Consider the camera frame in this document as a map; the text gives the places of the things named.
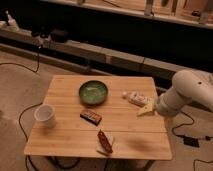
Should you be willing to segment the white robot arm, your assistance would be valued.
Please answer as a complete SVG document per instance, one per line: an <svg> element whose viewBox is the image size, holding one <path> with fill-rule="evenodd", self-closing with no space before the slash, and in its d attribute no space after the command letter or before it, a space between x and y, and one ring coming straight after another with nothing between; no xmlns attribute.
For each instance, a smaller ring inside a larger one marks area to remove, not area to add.
<svg viewBox="0 0 213 171"><path fill-rule="evenodd" d="M213 112L213 74L184 69L172 77L172 86L151 103L148 112L156 111L163 117L174 117L181 109L197 102Z"/></svg>

